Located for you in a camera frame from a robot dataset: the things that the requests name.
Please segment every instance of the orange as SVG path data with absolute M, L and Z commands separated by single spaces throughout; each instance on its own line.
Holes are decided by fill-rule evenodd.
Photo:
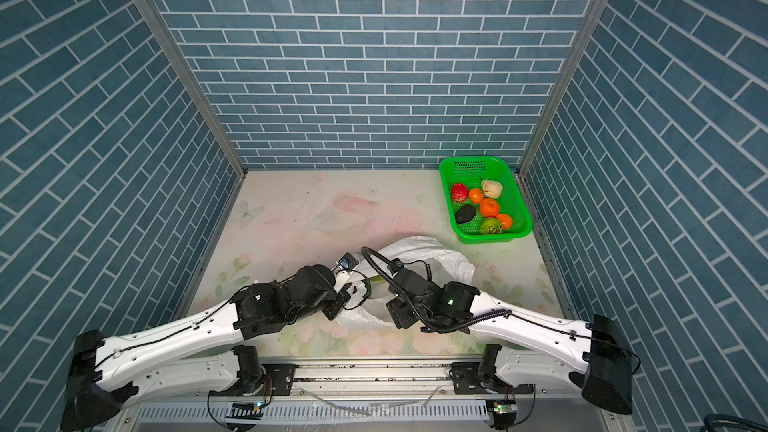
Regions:
M 469 200 L 471 200 L 473 204 L 479 204 L 482 199 L 482 190 L 479 188 L 473 188 L 469 191 Z
M 496 220 L 502 223 L 502 227 L 504 227 L 504 230 L 510 228 L 512 226 L 512 217 L 506 215 L 506 214 L 498 214 L 496 216 Z
M 484 198 L 480 201 L 480 215 L 483 217 L 495 217 L 502 208 L 493 198 Z

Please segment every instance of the plastic bag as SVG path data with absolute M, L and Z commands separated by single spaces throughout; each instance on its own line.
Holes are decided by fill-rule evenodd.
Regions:
M 432 268 L 432 281 L 441 287 L 450 281 L 471 284 L 472 276 L 475 273 L 475 266 L 467 260 L 464 254 L 446 248 L 434 237 L 424 235 L 407 237 L 387 245 L 379 250 L 379 253 L 390 259 L 399 258 L 404 263 L 417 260 L 427 262 Z M 353 310 L 342 309 L 336 316 L 336 320 L 342 327 L 348 329 L 394 327 L 395 324 L 386 309 L 386 303 L 394 298 L 394 295 L 389 292 L 389 285 L 383 278 L 379 277 L 362 256 L 355 254 L 355 257 L 360 261 L 355 270 L 370 279 L 371 293 L 360 307 Z M 376 263 L 385 272 L 388 272 L 384 264 L 378 260 Z M 423 277 L 426 276 L 424 264 L 410 264 L 408 268 Z M 360 302 L 356 297 L 365 293 L 366 286 L 360 274 L 355 273 L 350 277 L 352 283 L 350 292 L 357 290 L 357 293 L 352 294 L 353 298 L 348 301 L 348 305 L 345 307 L 354 307 Z

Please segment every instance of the plastic basket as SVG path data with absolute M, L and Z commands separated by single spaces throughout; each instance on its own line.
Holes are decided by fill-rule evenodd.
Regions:
M 458 240 L 465 244 L 489 244 L 493 242 L 509 242 L 514 238 L 524 237 L 533 230 L 533 221 L 528 209 L 525 207 L 520 189 L 514 182 L 512 171 L 506 162 L 497 157 L 451 157 L 440 162 L 440 178 L 442 187 L 446 193 L 451 226 L 458 235 Z M 501 234 L 483 235 L 480 233 L 480 224 L 485 220 L 478 211 L 475 218 L 466 224 L 456 223 L 456 211 L 462 206 L 472 204 L 466 200 L 456 204 L 451 200 L 451 187 L 460 182 L 469 188 L 479 188 L 483 179 L 490 178 L 502 184 L 504 190 L 502 196 L 497 198 L 502 207 L 502 213 L 512 217 L 512 227 Z

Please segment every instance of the wall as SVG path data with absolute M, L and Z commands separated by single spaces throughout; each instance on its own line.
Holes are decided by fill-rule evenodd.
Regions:
M 643 358 L 640 430 L 768 422 L 768 0 L 610 0 L 531 187 L 583 318 Z
M 156 0 L 249 168 L 515 166 L 588 0 Z
M 0 430 L 57 430 L 69 349 L 170 319 L 234 187 L 130 0 L 0 0 Z

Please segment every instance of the blue brick wall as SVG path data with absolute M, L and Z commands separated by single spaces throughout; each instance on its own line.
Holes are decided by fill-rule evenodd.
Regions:
M 516 166 L 589 0 L 156 0 L 249 168 Z
M 171 318 L 235 176 L 130 0 L 0 0 L 0 430 L 76 334 Z
M 639 430 L 768 422 L 768 0 L 610 0 L 531 169 L 584 318 L 643 358 Z

